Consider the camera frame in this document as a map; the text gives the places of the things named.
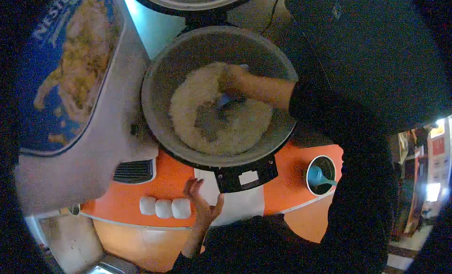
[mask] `pot lid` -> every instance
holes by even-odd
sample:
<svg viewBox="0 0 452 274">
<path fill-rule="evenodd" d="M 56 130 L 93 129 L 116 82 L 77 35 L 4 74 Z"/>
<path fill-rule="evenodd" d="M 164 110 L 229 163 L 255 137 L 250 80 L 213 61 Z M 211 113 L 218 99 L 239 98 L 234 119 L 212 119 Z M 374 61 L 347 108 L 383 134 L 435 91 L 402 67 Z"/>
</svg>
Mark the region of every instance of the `pot lid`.
<svg viewBox="0 0 452 274">
<path fill-rule="evenodd" d="M 189 13 L 203 13 L 216 8 L 225 10 L 249 0 L 137 0 L 152 10 L 170 15 L 186 16 Z"/>
</svg>

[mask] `black cable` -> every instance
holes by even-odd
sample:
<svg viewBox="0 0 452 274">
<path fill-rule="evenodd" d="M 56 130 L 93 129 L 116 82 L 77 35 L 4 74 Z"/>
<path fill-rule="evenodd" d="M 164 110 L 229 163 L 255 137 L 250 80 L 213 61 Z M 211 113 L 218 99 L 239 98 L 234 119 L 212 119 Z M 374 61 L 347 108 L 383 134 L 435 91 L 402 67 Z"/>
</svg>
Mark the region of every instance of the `black cable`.
<svg viewBox="0 0 452 274">
<path fill-rule="evenodd" d="M 265 28 L 262 30 L 262 32 L 260 32 L 261 35 L 263 35 L 265 32 L 267 32 L 267 31 L 268 31 L 268 28 L 270 28 L 270 26 L 272 25 L 272 23 L 273 23 L 273 17 L 274 17 L 274 15 L 275 15 L 276 6 L 278 5 L 278 1 L 279 1 L 279 0 L 276 0 L 276 1 L 275 1 L 274 5 L 273 5 L 272 15 L 271 15 L 271 17 L 270 17 L 270 21 L 268 22 L 267 26 L 265 26 Z"/>
</svg>

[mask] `rice pot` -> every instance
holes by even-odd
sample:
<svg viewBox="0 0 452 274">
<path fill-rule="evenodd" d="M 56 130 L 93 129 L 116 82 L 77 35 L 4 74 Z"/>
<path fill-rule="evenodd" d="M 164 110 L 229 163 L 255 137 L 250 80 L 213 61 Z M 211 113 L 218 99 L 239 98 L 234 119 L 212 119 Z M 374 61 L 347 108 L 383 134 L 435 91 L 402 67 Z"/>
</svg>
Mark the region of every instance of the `rice pot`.
<svg viewBox="0 0 452 274">
<path fill-rule="evenodd" d="M 274 44 L 262 36 L 235 27 L 199 28 L 180 35 L 154 60 L 143 79 L 141 104 L 150 130 L 173 157 L 193 167 L 233 167 L 275 153 L 291 136 L 296 121 L 273 110 L 271 123 L 261 140 L 237 155 L 210 155 L 185 145 L 175 134 L 169 115 L 170 99 L 186 75 L 212 62 L 248 64 L 256 75 L 298 79 L 295 69 Z"/>
</svg>

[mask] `pot rim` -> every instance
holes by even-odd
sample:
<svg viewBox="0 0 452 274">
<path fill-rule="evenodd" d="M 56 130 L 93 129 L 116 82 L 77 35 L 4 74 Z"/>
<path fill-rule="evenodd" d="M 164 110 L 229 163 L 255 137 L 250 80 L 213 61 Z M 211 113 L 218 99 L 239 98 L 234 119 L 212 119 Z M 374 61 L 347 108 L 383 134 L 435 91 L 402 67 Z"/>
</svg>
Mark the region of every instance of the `pot rim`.
<svg viewBox="0 0 452 274">
<path fill-rule="evenodd" d="M 161 65 L 161 62 L 166 58 L 166 56 L 173 50 L 173 48 L 179 46 L 181 43 L 183 43 L 186 40 L 192 39 L 194 37 L 197 37 L 199 35 L 204 34 L 215 34 L 215 33 L 221 33 L 221 32 L 227 32 L 228 34 L 242 36 L 242 37 L 248 37 L 251 40 L 256 41 L 263 47 L 267 48 L 268 51 L 273 52 L 278 56 L 281 63 L 286 65 L 288 67 L 287 72 L 289 74 L 289 79 L 295 80 L 298 79 L 297 73 L 295 71 L 295 68 L 292 66 L 290 60 L 287 58 L 287 56 L 273 43 L 271 43 L 266 38 L 255 34 L 251 31 L 237 28 L 237 27 L 230 27 L 230 26 L 209 26 L 204 28 L 198 28 L 192 31 L 189 31 L 185 34 L 180 35 L 176 39 L 173 40 L 173 42 L 167 47 L 165 47 L 164 50 L 162 50 L 157 57 L 153 60 L 151 66 L 146 71 L 146 74 L 143 78 L 143 83 L 141 85 L 141 107 L 143 110 L 143 114 L 145 116 L 146 122 L 149 126 L 149 129 L 152 131 L 154 136 L 157 138 L 159 143 L 165 147 L 165 150 L 170 151 L 173 155 L 175 155 L 178 158 L 182 158 L 186 160 L 187 163 L 193 163 L 197 165 L 202 166 L 208 166 L 208 167 L 234 167 L 239 166 L 243 164 L 252 163 L 254 161 L 257 161 L 259 159 L 262 159 L 263 157 L 266 157 L 268 155 L 271 155 L 275 152 L 279 147 L 281 147 L 283 144 L 285 144 L 289 138 L 292 135 L 293 130 L 295 129 L 295 126 L 297 124 L 296 120 L 293 120 L 293 124 L 291 124 L 291 129 L 289 133 L 285 136 L 285 138 L 275 147 L 272 149 L 268 149 L 265 153 L 261 153 L 257 156 L 247 156 L 242 157 L 240 159 L 241 154 L 237 155 L 210 155 L 206 153 L 200 153 L 198 151 L 195 151 L 194 149 L 186 146 L 186 149 L 189 151 L 198 154 L 199 157 L 190 157 L 189 153 L 187 155 L 181 155 L 181 153 L 174 151 L 173 149 L 170 149 L 172 146 L 174 146 L 171 143 L 168 143 L 164 138 L 161 138 L 161 134 L 159 135 L 158 128 L 154 125 L 153 122 L 150 122 L 152 120 L 156 119 L 156 115 L 154 114 L 153 110 L 151 109 L 152 106 L 149 104 L 149 102 L 146 101 L 147 97 L 151 95 L 151 88 L 145 87 L 144 83 L 151 77 L 153 77 L 153 74 L 158 71 L 159 66 Z"/>
</svg>

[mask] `orange countertop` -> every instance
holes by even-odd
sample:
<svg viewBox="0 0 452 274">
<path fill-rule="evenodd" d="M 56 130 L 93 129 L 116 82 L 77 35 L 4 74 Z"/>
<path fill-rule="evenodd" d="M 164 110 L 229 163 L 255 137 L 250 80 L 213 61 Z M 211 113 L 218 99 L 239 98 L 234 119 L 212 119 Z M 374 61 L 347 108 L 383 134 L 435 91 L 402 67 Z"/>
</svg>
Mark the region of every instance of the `orange countertop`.
<svg viewBox="0 0 452 274">
<path fill-rule="evenodd" d="M 337 145 L 311 148 L 295 147 L 290 141 L 276 155 L 279 176 L 263 186 L 264 214 L 274 214 L 315 198 L 307 187 L 304 169 L 317 155 L 329 156 L 336 166 L 336 181 L 341 178 L 342 149 Z M 107 192 L 89 200 L 81 211 L 95 218 L 155 227 L 187 227 L 194 223 L 195 212 L 188 219 L 160 219 L 156 215 L 142 215 L 139 201 L 144 195 L 156 199 L 175 199 L 183 196 L 185 181 L 194 177 L 194 169 L 184 165 L 163 151 L 156 161 L 157 175 L 149 183 L 128 185 L 111 182 Z"/>
</svg>

